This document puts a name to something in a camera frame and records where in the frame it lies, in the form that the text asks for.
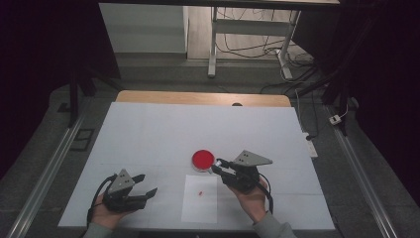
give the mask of person's arm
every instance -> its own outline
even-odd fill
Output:
[[[108,238],[112,231],[117,227],[118,222],[131,212],[114,212],[102,204],[103,194],[96,198],[95,207],[93,208],[92,222],[84,234],[83,238]]]
[[[261,238],[296,238],[288,223],[279,223],[270,212],[265,211],[265,194],[255,187],[247,194],[229,187],[238,198],[241,207],[254,221],[254,229]]]

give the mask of wooden floor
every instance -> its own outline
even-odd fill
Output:
[[[190,60],[209,59],[211,12],[212,9],[210,7],[188,7],[189,29],[187,56]],[[218,8],[218,19],[288,22],[289,16],[290,11],[282,10]],[[217,49],[216,56],[218,60],[276,60],[273,52],[267,53],[266,51],[268,49],[280,48],[283,39],[284,37],[218,34],[216,44],[219,49]],[[243,48],[252,49],[237,51],[237,49]],[[293,43],[291,43],[288,51],[293,58],[305,53]]]

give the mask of white paper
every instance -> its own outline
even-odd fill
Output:
[[[217,223],[216,177],[185,177],[181,221]]]

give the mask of small red object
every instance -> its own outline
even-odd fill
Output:
[[[206,172],[214,163],[214,156],[206,150],[197,151],[192,156],[192,165],[199,172]]]

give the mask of human hand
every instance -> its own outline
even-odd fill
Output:
[[[93,208],[93,216],[92,216],[92,222],[105,226],[109,229],[115,229],[117,227],[118,222],[123,218],[124,216],[133,213],[134,211],[127,211],[127,212],[115,212],[110,211],[105,206],[105,204],[102,203],[103,194],[100,194],[96,198],[95,207]]]
[[[265,181],[261,178],[260,184],[265,188],[267,187]],[[242,193],[230,186],[228,188],[235,194],[241,207],[247,212],[254,223],[260,222],[265,217],[265,194],[257,186],[248,193]]]

